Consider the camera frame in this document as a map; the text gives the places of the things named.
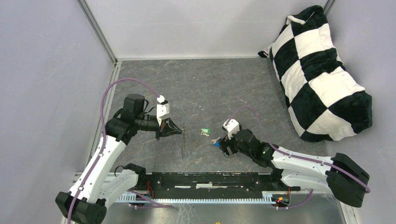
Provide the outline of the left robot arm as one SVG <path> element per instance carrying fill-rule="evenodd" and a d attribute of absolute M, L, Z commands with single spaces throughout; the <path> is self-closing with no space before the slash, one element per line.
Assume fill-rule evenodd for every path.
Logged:
<path fill-rule="evenodd" d="M 108 184 L 105 179 L 121 152 L 139 131 L 154 132 L 155 138 L 182 134 L 171 120 L 171 108 L 164 96 L 157 98 L 156 114 L 146 111 L 149 102 L 139 94 L 129 94 L 123 107 L 105 124 L 103 136 L 92 159 L 68 192 L 59 192 L 56 204 L 68 223 L 100 224 L 107 209 L 131 188 L 151 191 L 146 169 L 125 165 L 122 172 Z"/>

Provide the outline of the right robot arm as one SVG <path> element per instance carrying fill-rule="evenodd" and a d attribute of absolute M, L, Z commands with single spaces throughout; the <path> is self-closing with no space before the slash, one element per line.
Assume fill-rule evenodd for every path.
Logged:
<path fill-rule="evenodd" d="M 368 193 L 369 174 L 349 156 L 313 156 L 259 141 L 249 129 L 227 134 L 216 141 L 225 156 L 242 153 L 254 163 L 271 168 L 270 185 L 332 193 L 344 204 L 360 208 Z"/>

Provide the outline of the blue tagged key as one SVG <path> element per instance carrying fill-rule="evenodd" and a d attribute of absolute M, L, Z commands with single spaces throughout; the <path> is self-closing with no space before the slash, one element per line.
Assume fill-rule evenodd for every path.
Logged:
<path fill-rule="evenodd" d="M 215 147 L 219 147 L 219 142 L 220 142 L 220 141 L 221 141 L 221 137 L 211 140 L 211 143 L 212 143 Z"/>

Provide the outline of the grey metal key holder plate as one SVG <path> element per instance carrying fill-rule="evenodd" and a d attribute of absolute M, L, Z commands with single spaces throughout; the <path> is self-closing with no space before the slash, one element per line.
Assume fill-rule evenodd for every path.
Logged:
<path fill-rule="evenodd" d="M 182 126 L 182 142 L 181 142 L 181 158 L 182 160 L 185 157 L 185 151 L 186 151 L 186 133 L 187 133 L 187 124 L 183 123 Z"/>

